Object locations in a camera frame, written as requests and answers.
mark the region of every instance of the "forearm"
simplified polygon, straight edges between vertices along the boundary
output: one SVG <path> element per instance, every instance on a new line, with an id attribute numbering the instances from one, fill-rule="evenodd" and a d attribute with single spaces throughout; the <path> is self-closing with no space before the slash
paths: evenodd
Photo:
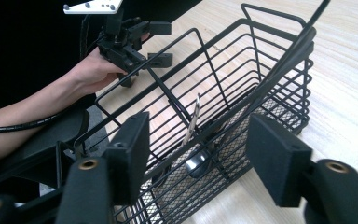
<path id="1" fill-rule="evenodd" d="M 49 117 L 84 96 L 80 83 L 65 75 L 32 96 L 0 109 L 0 127 L 23 124 Z M 23 144 L 40 128 L 0 133 L 0 159 Z"/>

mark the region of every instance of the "white circuit board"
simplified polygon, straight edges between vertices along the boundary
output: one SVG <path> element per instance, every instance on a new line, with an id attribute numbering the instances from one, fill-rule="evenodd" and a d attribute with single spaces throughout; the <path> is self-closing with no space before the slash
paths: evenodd
<path id="1" fill-rule="evenodd" d="M 123 0 L 94 0 L 75 6 L 63 6 L 65 14 L 116 14 Z"/>

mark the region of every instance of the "silver metal piece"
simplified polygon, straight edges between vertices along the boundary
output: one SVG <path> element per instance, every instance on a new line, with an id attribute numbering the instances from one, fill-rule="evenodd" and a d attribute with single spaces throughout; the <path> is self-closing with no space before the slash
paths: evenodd
<path id="1" fill-rule="evenodd" d="M 208 148 L 203 149 L 186 161 L 186 171 L 193 178 L 200 178 L 208 172 L 212 165 L 211 153 Z"/>
<path id="2" fill-rule="evenodd" d="M 96 160 L 86 160 L 79 164 L 80 170 L 91 170 L 97 167 L 98 161 Z"/>
<path id="3" fill-rule="evenodd" d="M 327 162 L 326 166 L 330 170 L 337 172 L 337 173 L 346 174 L 350 171 L 347 166 L 345 166 L 344 164 L 341 164 L 339 162 L 336 162 L 336 161 Z"/>
<path id="4" fill-rule="evenodd" d="M 188 125 L 187 133 L 185 138 L 183 139 L 182 145 L 184 146 L 190 140 L 191 136 L 193 135 L 194 129 L 196 128 L 197 119 L 199 118 L 200 114 L 200 94 L 198 93 L 196 99 L 196 106 L 194 107 L 193 118 L 191 118 L 190 124 Z"/>

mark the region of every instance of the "black background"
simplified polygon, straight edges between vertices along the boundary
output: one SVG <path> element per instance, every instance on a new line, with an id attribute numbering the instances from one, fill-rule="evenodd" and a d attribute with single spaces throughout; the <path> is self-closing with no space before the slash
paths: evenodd
<path id="1" fill-rule="evenodd" d="M 200 0 L 124 0 L 124 19 L 174 21 Z M 84 15 L 65 15 L 63 5 L 78 0 L 0 1 L 0 107 L 35 93 L 79 61 Z M 97 36 L 101 17 L 91 17 L 89 35 Z"/>

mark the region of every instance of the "hand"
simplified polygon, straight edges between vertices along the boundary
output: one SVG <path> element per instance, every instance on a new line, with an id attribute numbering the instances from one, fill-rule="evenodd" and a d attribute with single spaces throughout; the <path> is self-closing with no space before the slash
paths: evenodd
<path id="1" fill-rule="evenodd" d="M 68 74 L 80 86 L 84 95 L 95 93 L 109 85 L 117 78 L 117 73 L 126 74 L 124 70 L 108 62 L 98 48 L 78 63 Z"/>

